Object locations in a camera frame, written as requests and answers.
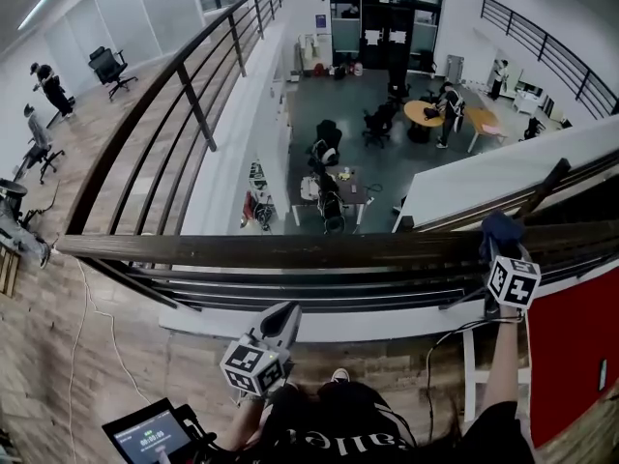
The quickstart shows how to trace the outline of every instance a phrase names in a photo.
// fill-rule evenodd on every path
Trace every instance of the sneaker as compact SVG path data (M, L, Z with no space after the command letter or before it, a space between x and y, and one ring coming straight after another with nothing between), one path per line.
M348 371L346 371L343 367L339 367L334 371L333 376L331 377L331 381L337 383L346 383L350 381L350 375L348 374Z
M49 261L49 255L51 254L51 249L49 248L49 244L43 243L43 247L45 249L44 257L41 259L41 263L39 264L39 266L41 267L41 270L45 268L45 266L47 265L47 262Z

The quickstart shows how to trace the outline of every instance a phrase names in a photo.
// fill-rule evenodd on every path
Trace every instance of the wooden table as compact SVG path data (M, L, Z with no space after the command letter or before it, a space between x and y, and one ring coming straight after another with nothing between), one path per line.
M410 119L413 123L410 130L408 131L408 137L411 140L415 141L413 135L415 131L422 131L428 135L428 138L425 140L427 142L429 140L429 130L432 128L438 128L443 125L445 119L443 117L434 117L433 119L426 119L426 113L424 112L424 108L432 108L432 104L427 101L409 101L404 106L404 115Z
M467 153L471 153L471 151L473 150L473 146L475 146L475 143L477 142L477 138L480 136L480 134L496 136L500 139L501 144L503 144L503 141L505 141L505 138L507 137L507 135L502 134L502 133L486 132L484 130L484 126L489 126L492 128L499 128L499 121L496 119L496 116L490 110L486 110L485 108L468 108L467 107L467 108L464 108L464 113L466 113L466 116L468 117L468 119L471 121L471 124L473 124L473 127L475 128L475 135L473 136L473 140L471 141L471 144L468 147Z
M292 215L297 227L301 225L299 220L298 206L316 206L318 201L309 201L301 197L301 181L304 177L311 175L309 167L300 167L301 169L291 170L288 176L288 197L290 198L290 206L292 207ZM343 173L344 165L328 166L327 173L335 176L336 184L339 188L339 197L344 206L354 205L357 209L357 225L361 223L364 209L366 207L366 191L360 177L360 167L348 166L350 178L346 181L341 181L338 178L339 173ZM356 192L352 191L353 186L356 187Z

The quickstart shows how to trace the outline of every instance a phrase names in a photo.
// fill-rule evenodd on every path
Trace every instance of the desk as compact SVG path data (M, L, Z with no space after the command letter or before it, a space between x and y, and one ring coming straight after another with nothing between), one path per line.
M473 151L473 146L475 146L475 143L477 142L477 138L480 136L480 134L496 136L501 140L501 144L503 144L503 141L505 141L505 138L507 137L505 134L486 132L484 130L484 126L489 126L492 128L499 128L499 121L496 119L496 116L490 110L486 110L485 108L467 107L467 108L464 108L464 113L466 113L466 116L468 117L468 119L471 121L471 124L473 124L473 127L475 128L475 135L473 136L473 140L471 141L471 144L468 147L467 153L471 153L471 151Z
M516 109L516 112L524 112L533 115L540 106L540 99L531 93L524 93L518 91L512 107Z
M408 137L410 137L412 141L415 141L415 139L413 138L415 131L421 131L427 134L425 140L421 142L427 142L429 140L429 130L432 128L439 128L445 122L445 119L443 117L426 119L426 113L424 112L424 108L432 108L432 104L428 103L427 101L414 100L409 101L404 106L404 115L406 115L406 117L408 117L413 123L413 126L408 131Z
M338 174L344 171L344 165L328 166L327 173L336 177L336 184L339 188L339 197L344 206L354 205L357 209L357 225L361 223L361 218L366 207L366 190L361 182L360 167L348 166L350 170L350 179L347 181L341 181L338 178ZM290 198L290 206L292 207L292 214L294 215L294 221L297 227L301 225L299 221L299 212L297 207L299 206L316 206L318 201L308 201L301 197L301 181L304 177L311 175L311 169L309 167L297 167L290 170L288 176L288 197ZM352 191L352 187L357 187L357 192Z

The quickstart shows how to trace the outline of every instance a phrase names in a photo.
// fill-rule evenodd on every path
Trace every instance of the display screen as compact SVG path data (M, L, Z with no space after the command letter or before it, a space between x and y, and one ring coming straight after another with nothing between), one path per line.
M169 411L114 435L133 464L159 462L162 452L170 455L190 442L190 437Z

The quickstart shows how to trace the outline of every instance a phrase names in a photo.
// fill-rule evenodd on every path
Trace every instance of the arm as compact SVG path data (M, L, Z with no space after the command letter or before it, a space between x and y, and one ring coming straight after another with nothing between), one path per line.
M514 318L513 307L501 305L501 317ZM500 402L518 400L518 341L517 324L501 323L496 337L494 358L484 394L483 411Z
M243 399L230 427L217 440L217 445L224 450L241 449L257 431L263 409L264 400Z
M49 75L44 80L41 81L41 84L47 84L47 82L53 79L53 77L54 77L54 69L49 68Z

